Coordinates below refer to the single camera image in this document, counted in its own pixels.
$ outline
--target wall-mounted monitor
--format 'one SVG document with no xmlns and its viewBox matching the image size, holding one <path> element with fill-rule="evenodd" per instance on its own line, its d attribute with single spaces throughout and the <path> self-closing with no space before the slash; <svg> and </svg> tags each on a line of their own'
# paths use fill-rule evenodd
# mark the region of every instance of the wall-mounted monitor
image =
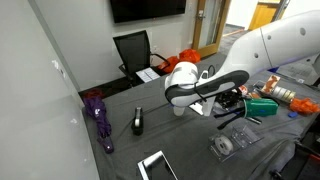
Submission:
<svg viewBox="0 0 320 180">
<path fill-rule="evenodd" d="M 184 14 L 186 0 L 110 0 L 115 23 Z"/>
</svg>

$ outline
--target orange bag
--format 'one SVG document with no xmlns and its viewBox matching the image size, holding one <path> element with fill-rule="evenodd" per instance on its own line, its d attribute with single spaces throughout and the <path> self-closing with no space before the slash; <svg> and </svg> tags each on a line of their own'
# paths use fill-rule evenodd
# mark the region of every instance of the orange bag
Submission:
<svg viewBox="0 0 320 180">
<path fill-rule="evenodd" d="M 179 54 L 180 62 L 187 61 L 193 64 L 200 62 L 200 54 L 194 49 L 186 49 Z"/>
<path fill-rule="evenodd" d="M 177 56 L 171 56 L 167 59 L 167 61 L 170 63 L 170 65 L 168 65 L 168 63 L 164 61 L 163 63 L 158 65 L 157 68 L 165 73 L 171 73 L 174 67 L 179 63 L 179 59 Z"/>
<path fill-rule="evenodd" d="M 305 99 L 294 98 L 290 104 L 290 109 L 292 111 L 302 113 L 302 114 L 311 114 L 315 112 L 320 112 L 319 104 L 313 103 L 309 98 L 305 98 Z"/>
</svg>

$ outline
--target smartphone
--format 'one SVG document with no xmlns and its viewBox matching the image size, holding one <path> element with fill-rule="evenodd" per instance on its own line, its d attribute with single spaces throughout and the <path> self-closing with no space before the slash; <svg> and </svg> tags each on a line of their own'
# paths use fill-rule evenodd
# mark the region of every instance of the smartphone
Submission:
<svg viewBox="0 0 320 180">
<path fill-rule="evenodd" d="M 139 162 L 138 167 L 143 180 L 178 180 L 162 151 Z"/>
<path fill-rule="evenodd" d="M 201 104 L 199 104 L 199 103 L 194 103 L 194 104 L 191 104 L 189 107 L 190 107 L 192 110 L 194 110 L 195 112 L 197 112 L 198 114 L 203 115 L 202 105 L 201 105 Z"/>
</svg>

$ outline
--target purple object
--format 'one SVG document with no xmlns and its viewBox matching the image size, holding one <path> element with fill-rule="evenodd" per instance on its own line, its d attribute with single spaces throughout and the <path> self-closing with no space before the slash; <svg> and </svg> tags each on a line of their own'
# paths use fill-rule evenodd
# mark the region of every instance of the purple object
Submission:
<svg viewBox="0 0 320 180">
<path fill-rule="evenodd" d="M 106 153 L 112 153 L 114 147 L 110 138 L 111 124 L 109 123 L 106 113 L 106 106 L 100 97 L 85 98 L 83 100 L 87 114 L 97 122 L 98 142 L 103 146 Z"/>
</svg>

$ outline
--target chair backrest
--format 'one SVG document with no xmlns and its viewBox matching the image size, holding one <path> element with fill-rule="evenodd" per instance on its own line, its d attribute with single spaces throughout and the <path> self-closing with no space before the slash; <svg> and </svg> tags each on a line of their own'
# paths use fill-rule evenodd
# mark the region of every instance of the chair backrest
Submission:
<svg viewBox="0 0 320 180">
<path fill-rule="evenodd" d="M 150 67 L 150 44 L 145 30 L 114 37 L 113 40 L 129 74 Z"/>
</svg>

